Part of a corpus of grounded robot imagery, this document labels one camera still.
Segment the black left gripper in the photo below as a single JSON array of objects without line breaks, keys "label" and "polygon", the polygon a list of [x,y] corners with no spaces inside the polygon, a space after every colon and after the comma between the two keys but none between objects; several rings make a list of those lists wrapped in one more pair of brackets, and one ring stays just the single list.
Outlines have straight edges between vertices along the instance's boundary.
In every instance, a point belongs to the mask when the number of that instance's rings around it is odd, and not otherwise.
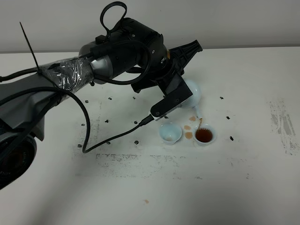
[{"label": "black left gripper", "polygon": [[169,59],[161,68],[150,69],[144,78],[131,85],[134,92],[158,86],[164,94],[170,94],[182,86],[185,66],[203,48],[197,40],[169,50]]}]

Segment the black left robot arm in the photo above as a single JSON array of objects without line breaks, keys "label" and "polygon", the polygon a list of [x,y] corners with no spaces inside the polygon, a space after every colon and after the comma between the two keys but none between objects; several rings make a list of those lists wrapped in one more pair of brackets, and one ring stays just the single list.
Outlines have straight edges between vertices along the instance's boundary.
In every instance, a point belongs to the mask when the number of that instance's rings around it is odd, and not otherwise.
[{"label": "black left robot arm", "polygon": [[32,164],[36,140],[44,138],[44,117],[66,98],[88,112],[75,93],[87,84],[130,85],[134,92],[158,86],[164,98],[139,126],[166,116],[191,98],[185,66],[202,47],[198,41],[167,49],[161,34],[131,18],[83,46],[79,56],[15,72],[0,79],[0,186]]}]

